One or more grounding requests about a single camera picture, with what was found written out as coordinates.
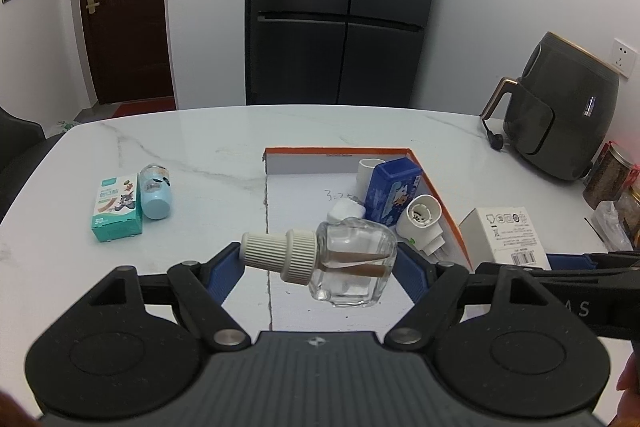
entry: plastic bag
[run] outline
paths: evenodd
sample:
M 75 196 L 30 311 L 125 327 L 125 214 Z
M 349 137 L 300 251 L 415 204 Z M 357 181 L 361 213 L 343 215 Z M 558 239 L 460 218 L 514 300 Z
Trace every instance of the plastic bag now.
M 601 201 L 593 212 L 591 222 L 609 251 L 632 251 L 634 249 L 620 224 L 618 211 L 613 201 Z

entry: tabletop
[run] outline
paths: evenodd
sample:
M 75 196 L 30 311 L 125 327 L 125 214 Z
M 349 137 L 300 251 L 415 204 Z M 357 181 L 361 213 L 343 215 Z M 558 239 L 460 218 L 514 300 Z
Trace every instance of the tabletop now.
M 499 121 L 490 124 L 499 129 Z M 187 259 L 207 261 L 246 230 L 264 230 L 268 146 L 409 147 L 457 222 L 476 206 L 526 206 L 547 252 L 605 251 L 584 220 L 591 209 L 582 185 L 490 149 L 475 116 L 290 105 L 82 124 L 46 156 L 0 224 L 0 388 L 38 412 L 23 372 L 30 344 L 113 267 L 160 273 Z M 170 171 L 172 215 L 145 221 L 142 235 L 98 243 L 90 220 L 100 181 L 149 163 Z M 248 268 L 224 307 L 252 338 L 262 330 L 313 328 L 313 321 L 292 322 L 284 311 L 289 295 L 272 286 L 265 272 Z M 604 344 L 613 376 L 595 412 L 608 423 L 619 398 L 615 380 L 631 348 L 625 341 Z

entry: orange edge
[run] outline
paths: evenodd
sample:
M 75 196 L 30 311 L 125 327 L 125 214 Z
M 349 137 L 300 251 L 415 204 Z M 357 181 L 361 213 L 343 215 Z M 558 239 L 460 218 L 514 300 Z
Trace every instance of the orange edge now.
M 412 162 L 420 165 L 418 158 L 415 156 L 414 152 L 407 147 L 402 148 L 392 148 L 392 147 L 267 147 L 264 150 L 263 159 L 268 154 L 402 154 L 407 156 Z M 465 259 L 469 267 L 471 267 L 471 260 L 469 259 L 469 255 L 466 251 L 465 241 L 462 239 L 462 234 L 460 233 L 460 229 L 458 228 L 456 222 L 449 214 L 447 207 L 445 206 L 442 198 L 438 194 L 436 188 L 431 183 L 427 173 L 422 168 L 422 179 L 429 187 L 431 194 L 440 202 L 442 205 L 442 213 L 444 214 L 445 219 L 449 223 L 449 226 L 453 232 L 453 235 L 456 237 L 460 248 L 462 248 L 462 253 L 465 254 Z

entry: barcode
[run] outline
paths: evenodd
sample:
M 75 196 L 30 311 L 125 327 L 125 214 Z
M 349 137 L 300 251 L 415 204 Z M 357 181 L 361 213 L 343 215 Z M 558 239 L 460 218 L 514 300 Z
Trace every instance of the barcode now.
M 533 252 L 530 251 L 512 253 L 511 259 L 513 260 L 513 264 L 516 266 L 520 266 L 521 264 L 531 264 L 536 261 L 536 258 L 533 257 Z

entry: refrigerator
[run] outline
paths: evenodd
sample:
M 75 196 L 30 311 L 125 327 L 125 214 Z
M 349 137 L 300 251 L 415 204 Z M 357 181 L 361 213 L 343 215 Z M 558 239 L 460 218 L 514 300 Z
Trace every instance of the refrigerator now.
M 245 0 L 248 104 L 408 107 L 431 0 Z

